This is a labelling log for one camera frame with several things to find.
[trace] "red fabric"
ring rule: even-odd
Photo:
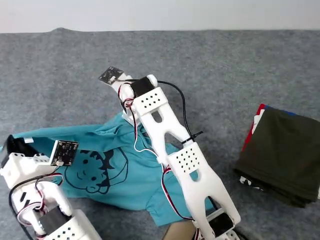
[[[265,109],[265,106],[266,106],[265,104],[260,104],[260,106],[259,106],[258,110],[256,111],[256,114],[255,114],[255,115],[259,115],[259,114],[260,114],[260,110],[261,110],[261,109]],[[246,148],[247,144],[250,142],[251,137],[252,137],[252,129],[253,129],[253,128],[254,128],[254,122],[252,121],[249,134],[248,134],[248,136],[246,137],[246,139],[245,139],[245,141],[244,141],[244,145],[243,145],[241,151],[243,151],[243,150]]]

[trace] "white wall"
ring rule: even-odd
[[[0,0],[0,33],[320,29],[320,0]]]

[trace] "folded clothes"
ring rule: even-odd
[[[315,202],[320,187],[320,122],[261,104],[235,172],[288,205]]]
[[[146,130],[138,127],[138,150],[152,147]],[[161,187],[162,168],[156,156],[134,149],[134,128],[121,114],[106,124],[51,127],[13,135],[50,156],[55,140],[79,142],[72,166],[60,167],[62,189],[69,198],[90,198],[129,210],[150,212],[160,226],[179,221]],[[178,151],[166,144],[167,153]],[[190,216],[182,189],[172,172],[165,175],[166,188],[181,215]],[[212,208],[209,200],[206,208]]]

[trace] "cardboard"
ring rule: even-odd
[[[192,240],[196,228],[191,221],[172,223],[162,240]]]

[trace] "cartoon face print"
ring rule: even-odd
[[[125,178],[122,179],[123,182],[127,178],[128,159],[124,152],[119,149],[116,148],[106,152],[81,150],[77,153],[72,166],[67,167],[64,171],[66,182],[72,187],[85,190],[90,194],[108,193],[110,186],[114,185],[110,181],[117,181],[121,176],[124,178],[123,171],[126,171]],[[123,166],[117,165],[116,168],[110,164],[115,151],[123,153],[121,156],[124,159]]]

